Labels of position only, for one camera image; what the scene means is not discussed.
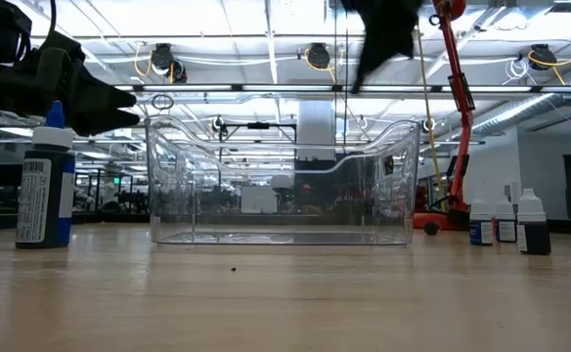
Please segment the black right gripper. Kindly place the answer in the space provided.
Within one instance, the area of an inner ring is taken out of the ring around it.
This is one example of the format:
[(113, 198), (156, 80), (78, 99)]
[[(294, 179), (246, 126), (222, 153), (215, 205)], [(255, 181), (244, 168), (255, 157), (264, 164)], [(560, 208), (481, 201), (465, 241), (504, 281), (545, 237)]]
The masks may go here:
[[(367, 77), (393, 55), (415, 55), (414, 26), (423, 0), (340, 0), (346, 12), (357, 13), (367, 27), (351, 93), (359, 94)], [(380, 26), (398, 26), (394, 35)]]

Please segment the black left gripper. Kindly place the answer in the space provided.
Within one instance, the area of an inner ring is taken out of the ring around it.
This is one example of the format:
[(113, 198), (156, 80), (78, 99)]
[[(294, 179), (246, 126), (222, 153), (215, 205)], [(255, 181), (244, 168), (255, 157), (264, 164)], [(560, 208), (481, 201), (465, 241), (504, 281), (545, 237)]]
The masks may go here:
[(42, 116), (54, 101), (60, 101), (66, 125), (81, 137), (137, 125), (138, 115), (118, 110), (133, 107), (136, 97), (94, 77), (84, 60), (76, 41), (52, 31), (34, 55), (30, 114)]

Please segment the large blue-capped food coloring bottle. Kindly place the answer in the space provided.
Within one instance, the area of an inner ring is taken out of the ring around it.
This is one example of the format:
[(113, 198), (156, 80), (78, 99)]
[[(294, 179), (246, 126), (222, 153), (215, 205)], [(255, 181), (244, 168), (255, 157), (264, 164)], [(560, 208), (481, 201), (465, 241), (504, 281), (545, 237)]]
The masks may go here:
[(63, 105), (55, 101), (45, 124), (33, 129), (24, 154), (15, 246), (67, 247), (72, 224), (75, 153)]

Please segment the small blue dye bottle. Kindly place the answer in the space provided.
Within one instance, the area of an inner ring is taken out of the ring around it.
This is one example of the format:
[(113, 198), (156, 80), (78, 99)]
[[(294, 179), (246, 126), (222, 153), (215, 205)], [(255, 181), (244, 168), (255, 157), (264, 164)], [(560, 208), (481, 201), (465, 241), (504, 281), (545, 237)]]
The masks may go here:
[(474, 245), (492, 245), (494, 242), (494, 210), (483, 197), (472, 201), (469, 212), (469, 239)]

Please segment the small red dye bottle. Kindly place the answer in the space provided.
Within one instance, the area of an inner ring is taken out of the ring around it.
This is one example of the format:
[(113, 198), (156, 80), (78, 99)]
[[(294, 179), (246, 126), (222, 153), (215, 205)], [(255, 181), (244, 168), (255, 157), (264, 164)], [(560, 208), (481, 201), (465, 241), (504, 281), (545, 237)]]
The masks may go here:
[(516, 242), (516, 214), (513, 204), (501, 198), (495, 206), (495, 237), (498, 242)]

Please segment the clear plastic bin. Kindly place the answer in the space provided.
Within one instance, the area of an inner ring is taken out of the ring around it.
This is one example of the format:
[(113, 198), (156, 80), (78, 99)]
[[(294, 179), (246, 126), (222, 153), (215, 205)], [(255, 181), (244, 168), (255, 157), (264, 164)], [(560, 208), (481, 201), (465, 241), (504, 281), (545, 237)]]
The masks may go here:
[[(204, 140), (169, 115), (146, 121), (151, 238), (171, 244), (406, 245), (415, 220), (416, 123), (364, 144)], [(391, 155), (391, 217), (352, 223), (344, 163)]]

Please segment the small black dye bottle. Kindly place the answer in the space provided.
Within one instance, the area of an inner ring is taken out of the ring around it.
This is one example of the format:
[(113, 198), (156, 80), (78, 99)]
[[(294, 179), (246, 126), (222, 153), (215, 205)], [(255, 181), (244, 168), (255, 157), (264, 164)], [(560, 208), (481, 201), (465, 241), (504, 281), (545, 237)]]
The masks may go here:
[(516, 246), (520, 253), (550, 255), (550, 235), (543, 203), (533, 189), (524, 189), (516, 214)]

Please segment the long ceiling light strip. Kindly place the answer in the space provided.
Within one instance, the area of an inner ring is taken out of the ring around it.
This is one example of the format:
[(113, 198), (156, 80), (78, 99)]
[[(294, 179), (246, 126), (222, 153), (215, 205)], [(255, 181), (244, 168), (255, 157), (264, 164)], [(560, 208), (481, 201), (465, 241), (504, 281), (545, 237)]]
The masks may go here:
[[(312, 85), (312, 84), (198, 84), (198, 85), (116, 85), (116, 89), (125, 92), (288, 92), (288, 93), (325, 93), (346, 92), (350, 86)], [(571, 93), (571, 85), (563, 86), (488, 86), (469, 87), (476, 93)], [(449, 85), (371, 85), (363, 86), (364, 93), (450, 93)]]

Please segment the black machine cabinet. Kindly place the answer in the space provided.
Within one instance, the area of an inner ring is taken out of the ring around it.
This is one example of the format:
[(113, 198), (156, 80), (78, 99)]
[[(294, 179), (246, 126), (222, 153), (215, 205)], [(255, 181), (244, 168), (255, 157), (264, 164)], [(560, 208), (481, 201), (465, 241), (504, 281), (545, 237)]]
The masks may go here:
[(392, 177), (395, 160), (391, 155), (357, 157), (344, 163), (344, 186), (340, 208), (352, 223), (391, 217)]

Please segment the grey ceiling air duct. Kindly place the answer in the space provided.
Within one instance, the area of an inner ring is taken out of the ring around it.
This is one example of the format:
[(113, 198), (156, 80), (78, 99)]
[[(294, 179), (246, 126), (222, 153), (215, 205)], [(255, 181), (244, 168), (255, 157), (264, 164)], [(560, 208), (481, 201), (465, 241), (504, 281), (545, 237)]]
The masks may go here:
[(472, 126), (472, 133), (489, 135), (509, 126), (546, 113), (571, 100), (571, 73), (566, 85), (541, 86), (538, 95), (522, 101), (511, 101), (478, 116)]

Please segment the black background gantry frame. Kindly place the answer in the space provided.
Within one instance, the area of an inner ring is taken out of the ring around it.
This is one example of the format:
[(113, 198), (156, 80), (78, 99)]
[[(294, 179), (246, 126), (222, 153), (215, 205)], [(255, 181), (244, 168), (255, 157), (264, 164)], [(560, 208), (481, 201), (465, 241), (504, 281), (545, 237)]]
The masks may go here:
[(270, 123), (263, 121), (248, 123), (222, 122), (219, 126), (216, 127), (219, 142), (224, 143), (230, 140), (232, 136), (241, 128), (256, 131), (276, 129), (279, 131), (279, 139), (286, 137), (292, 144), (297, 142), (297, 127), (295, 124)]

